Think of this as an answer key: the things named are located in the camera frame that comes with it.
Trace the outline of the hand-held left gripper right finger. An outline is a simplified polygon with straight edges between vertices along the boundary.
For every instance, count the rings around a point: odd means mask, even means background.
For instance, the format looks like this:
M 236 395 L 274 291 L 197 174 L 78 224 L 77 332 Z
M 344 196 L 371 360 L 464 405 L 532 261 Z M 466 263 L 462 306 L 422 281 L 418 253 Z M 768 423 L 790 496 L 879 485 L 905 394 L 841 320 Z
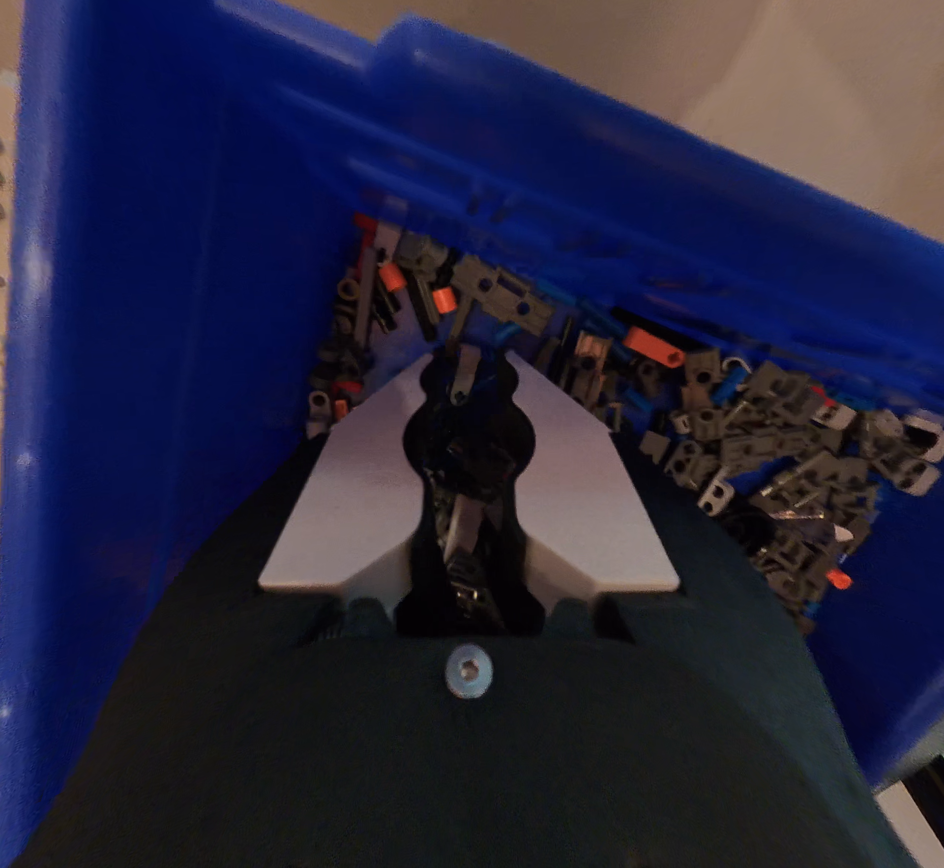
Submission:
M 609 429 L 517 354 L 514 404 L 534 433 L 514 482 L 525 536 L 524 582 L 550 612 L 558 602 L 673 593 L 679 576 Z

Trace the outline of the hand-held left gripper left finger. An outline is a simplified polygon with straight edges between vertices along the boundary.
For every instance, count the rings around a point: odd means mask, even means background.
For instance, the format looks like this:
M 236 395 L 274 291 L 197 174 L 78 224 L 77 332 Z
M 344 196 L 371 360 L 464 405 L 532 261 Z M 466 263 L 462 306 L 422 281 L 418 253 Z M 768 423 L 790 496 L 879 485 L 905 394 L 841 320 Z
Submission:
M 404 434 L 426 402 L 430 363 L 420 357 L 332 428 L 259 577 L 263 591 L 376 599 L 386 610 L 408 594 L 424 487 Z

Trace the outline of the small grey thin beam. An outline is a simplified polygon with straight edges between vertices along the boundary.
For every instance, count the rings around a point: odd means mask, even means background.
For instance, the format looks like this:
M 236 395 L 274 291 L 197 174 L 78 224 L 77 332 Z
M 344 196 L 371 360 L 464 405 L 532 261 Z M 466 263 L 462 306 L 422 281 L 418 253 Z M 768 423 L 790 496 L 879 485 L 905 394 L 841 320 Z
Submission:
M 481 351 L 478 346 L 463 342 L 456 349 L 455 355 L 456 368 L 449 389 L 449 402 L 458 407 L 468 402 L 475 387 Z

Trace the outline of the pile of grey building pieces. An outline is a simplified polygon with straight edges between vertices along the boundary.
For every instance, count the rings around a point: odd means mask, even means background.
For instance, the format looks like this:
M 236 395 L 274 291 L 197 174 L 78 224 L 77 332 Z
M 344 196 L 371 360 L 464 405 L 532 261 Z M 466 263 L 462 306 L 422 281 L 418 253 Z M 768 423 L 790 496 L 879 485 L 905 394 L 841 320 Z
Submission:
M 334 426 L 424 355 L 426 402 L 404 449 L 423 481 L 411 589 L 393 614 L 417 634 L 529 635 L 547 612 L 524 582 L 514 482 L 534 433 L 513 402 L 517 354 L 609 429 L 656 479 L 690 492 L 738 538 L 780 602 L 810 625 L 852 578 L 883 488 L 925 496 L 942 474 L 942 417 L 859 401 L 800 366 L 681 343 L 641 318 L 540 280 L 532 267 L 465 250 L 443 226 L 421 232 L 355 217 L 357 261 L 336 286 L 329 336 L 310 376 L 306 434 Z M 684 351 L 669 368 L 623 346 L 640 327 Z M 452 406 L 455 351 L 481 351 L 475 387 Z

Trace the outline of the blue plastic storage bin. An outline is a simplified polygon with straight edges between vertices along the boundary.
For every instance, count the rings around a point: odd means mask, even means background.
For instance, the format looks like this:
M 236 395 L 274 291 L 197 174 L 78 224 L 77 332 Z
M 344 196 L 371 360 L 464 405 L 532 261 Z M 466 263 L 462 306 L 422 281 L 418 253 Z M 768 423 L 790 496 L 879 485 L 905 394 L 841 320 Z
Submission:
M 26 0 L 6 356 L 2 862 L 913 866 L 818 672 L 718 529 L 642 484 L 682 601 L 643 643 L 517 639 L 494 698 L 433 639 L 301 639 L 251 568 L 317 448 L 315 322 L 360 200 L 348 120 L 512 187 L 420 199 L 579 291 L 722 277 L 942 395 L 942 246 L 488 43 L 376 44 L 273 0 Z

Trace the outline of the orange flat short beam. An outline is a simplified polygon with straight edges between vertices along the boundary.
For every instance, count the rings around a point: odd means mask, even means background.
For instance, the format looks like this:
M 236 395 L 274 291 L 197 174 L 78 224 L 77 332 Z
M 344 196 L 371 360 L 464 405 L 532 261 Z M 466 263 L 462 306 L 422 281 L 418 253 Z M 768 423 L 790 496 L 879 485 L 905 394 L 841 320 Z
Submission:
M 628 350 L 669 368 L 682 366 L 686 359 L 684 351 L 640 327 L 631 327 L 622 342 Z

